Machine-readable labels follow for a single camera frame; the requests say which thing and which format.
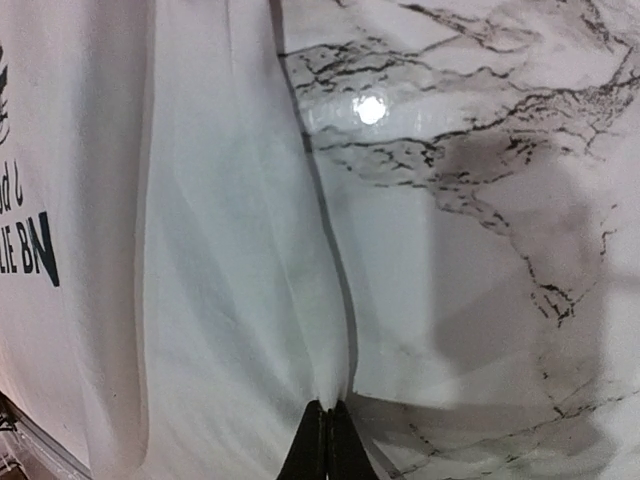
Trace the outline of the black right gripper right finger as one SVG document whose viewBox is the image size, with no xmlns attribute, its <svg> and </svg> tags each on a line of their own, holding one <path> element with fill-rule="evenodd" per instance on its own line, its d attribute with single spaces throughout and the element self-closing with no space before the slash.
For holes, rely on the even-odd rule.
<svg viewBox="0 0 640 480">
<path fill-rule="evenodd" d="M 329 480 L 378 480 L 344 401 L 327 413 L 326 467 Z"/>
</svg>

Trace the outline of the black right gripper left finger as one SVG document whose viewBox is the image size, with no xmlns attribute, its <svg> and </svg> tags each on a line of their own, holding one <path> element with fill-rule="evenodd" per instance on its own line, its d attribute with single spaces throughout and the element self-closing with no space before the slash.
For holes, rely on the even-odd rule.
<svg viewBox="0 0 640 480">
<path fill-rule="evenodd" d="M 325 480 L 327 413 L 318 400 L 308 403 L 278 480 Z"/>
</svg>

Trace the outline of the white and green t-shirt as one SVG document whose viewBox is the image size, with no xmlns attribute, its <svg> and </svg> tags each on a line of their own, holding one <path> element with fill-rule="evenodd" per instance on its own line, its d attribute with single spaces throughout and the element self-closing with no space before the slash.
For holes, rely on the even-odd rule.
<svg viewBox="0 0 640 480">
<path fill-rule="evenodd" d="M 1 5 L 1 390 L 96 479 L 273 479 L 348 383 L 272 1 Z"/>
</svg>

